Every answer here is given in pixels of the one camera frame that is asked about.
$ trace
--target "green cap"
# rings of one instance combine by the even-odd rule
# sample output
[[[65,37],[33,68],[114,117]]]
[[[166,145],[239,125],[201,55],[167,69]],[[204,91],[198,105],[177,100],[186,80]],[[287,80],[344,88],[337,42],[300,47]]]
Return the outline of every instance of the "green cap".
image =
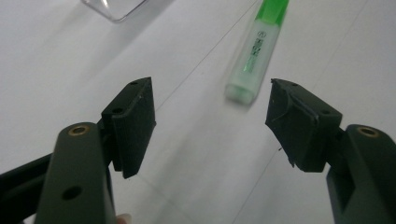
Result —
[[[264,0],[256,16],[256,20],[280,26],[288,3],[289,0]]]

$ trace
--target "white table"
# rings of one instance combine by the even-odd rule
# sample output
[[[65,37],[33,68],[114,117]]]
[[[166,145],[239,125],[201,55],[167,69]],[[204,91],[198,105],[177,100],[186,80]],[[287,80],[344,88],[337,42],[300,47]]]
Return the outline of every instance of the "white table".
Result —
[[[333,223],[325,175],[289,165],[264,125],[270,78],[294,81],[351,123],[396,138],[396,2],[290,0],[258,99],[224,99],[255,0],[149,0],[122,24],[75,1],[0,7],[0,173],[96,122],[152,77],[157,127],[140,173],[112,173],[134,223]]]

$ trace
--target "green highlighter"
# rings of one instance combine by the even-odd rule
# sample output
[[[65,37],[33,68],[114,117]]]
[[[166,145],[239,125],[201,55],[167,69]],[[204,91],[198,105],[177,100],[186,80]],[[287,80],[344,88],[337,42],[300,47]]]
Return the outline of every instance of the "green highlighter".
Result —
[[[225,89],[227,98],[250,105],[256,98],[289,0],[264,0]]]

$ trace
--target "transparent plastic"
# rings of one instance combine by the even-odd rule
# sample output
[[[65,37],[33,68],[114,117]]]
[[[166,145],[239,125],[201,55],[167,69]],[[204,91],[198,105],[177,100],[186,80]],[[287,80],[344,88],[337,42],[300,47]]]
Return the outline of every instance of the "transparent plastic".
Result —
[[[260,90],[278,34],[277,24],[254,21],[227,83],[227,98],[245,105],[253,102]]]
[[[81,0],[102,16],[113,22],[121,22],[148,0]]]

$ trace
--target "clear plastic object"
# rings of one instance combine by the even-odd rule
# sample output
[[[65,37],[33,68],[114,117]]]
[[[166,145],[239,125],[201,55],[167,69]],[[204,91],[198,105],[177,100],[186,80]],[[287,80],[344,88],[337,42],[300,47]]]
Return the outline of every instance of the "clear plastic object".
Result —
[[[81,0],[113,22],[121,22],[148,0]]]

